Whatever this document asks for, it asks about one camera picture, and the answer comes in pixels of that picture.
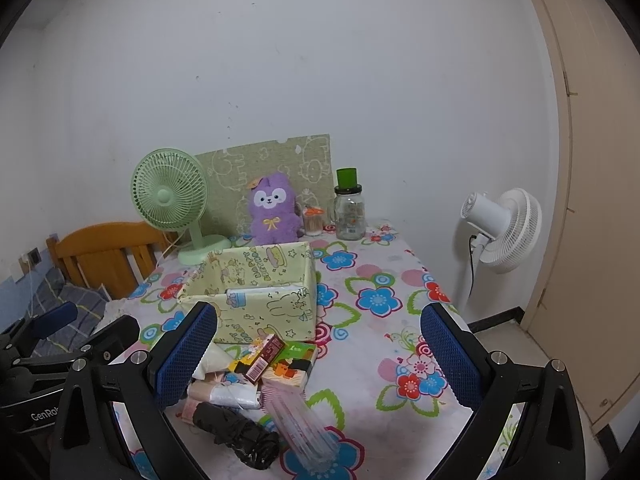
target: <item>yellow bow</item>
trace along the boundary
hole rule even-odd
[[[276,224],[280,221],[280,217],[276,216],[275,218],[265,218],[262,223],[268,225],[267,231],[271,231],[272,229],[277,229]]]

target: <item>blue gripper pad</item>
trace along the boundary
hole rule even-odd
[[[477,410],[483,398],[480,372],[432,305],[422,311],[420,329],[458,402]]]
[[[74,322],[76,317],[78,317],[78,308],[74,303],[67,301],[31,319],[31,335],[36,339],[46,339],[63,326]]]
[[[204,305],[155,373],[154,398],[161,411],[180,400],[193,371],[216,333],[218,327],[216,310],[208,303]],[[190,321],[190,315],[180,323],[176,331],[181,328],[184,330],[182,325]],[[165,334],[162,339],[170,334],[171,332]]]

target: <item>screw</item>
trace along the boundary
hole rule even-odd
[[[564,366],[564,363],[560,359],[552,359],[551,367],[556,372],[564,372],[566,370],[566,366]]]
[[[504,352],[492,352],[491,361],[496,363],[497,365],[503,365],[507,362],[508,357]]]
[[[131,354],[131,357],[129,357],[129,359],[133,364],[139,365],[140,363],[145,362],[146,352],[144,350],[136,350],[135,352],[133,352],[133,354]]]
[[[71,365],[71,367],[73,368],[73,370],[75,370],[76,372],[79,372],[80,370],[82,370],[84,367],[86,366],[86,361],[82,358],[76,359],[74,361],[74,363]]]

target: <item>door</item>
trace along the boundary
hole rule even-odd
[[[599,431],[640,386],[640,55],[604,0],[543,3],[566,73],[568,199],[525,325]]]

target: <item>fan base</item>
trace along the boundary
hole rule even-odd
[[[178,261],[183,265],[199,265],[211,251],[222,251],[231,247],[229,238],[223,235],[208,235],[203,238],[204,247],[194,249],[192,244],[178,251]]]

